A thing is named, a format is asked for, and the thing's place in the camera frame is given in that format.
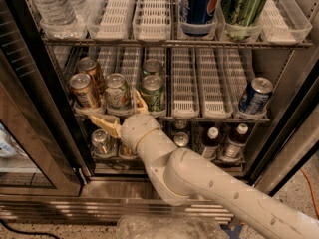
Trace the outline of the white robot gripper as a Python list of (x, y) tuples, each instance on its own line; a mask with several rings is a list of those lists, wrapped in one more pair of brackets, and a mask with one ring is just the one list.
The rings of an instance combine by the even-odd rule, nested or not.
[(144, 136), (153, 130), (160, 129), (156, 119), (148, 115), (148, 106), (137, 89), (134, 89), (134, 101), (136, 111), (141, 114), (128, 117), (122, 126), (120, 125), (120, 119), (117, 117), (101, 114), (89, 115), (93, 124), (103, 129), (109, 136), (121, 138), (123, 144), (131, 151), (136, 151)]

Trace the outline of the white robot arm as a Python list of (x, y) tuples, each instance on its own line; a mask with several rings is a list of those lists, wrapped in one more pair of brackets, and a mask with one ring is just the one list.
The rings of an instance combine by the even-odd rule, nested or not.
[(93, 124), (137, 154), (160, 198), (181, 206), (200, 196), (223, 206), (266, 239), (318, 239), (319, 221), (245, 184), (188, 148), (179, 148), (156, 119), (140, 111), (124, 121), (90, 113)]

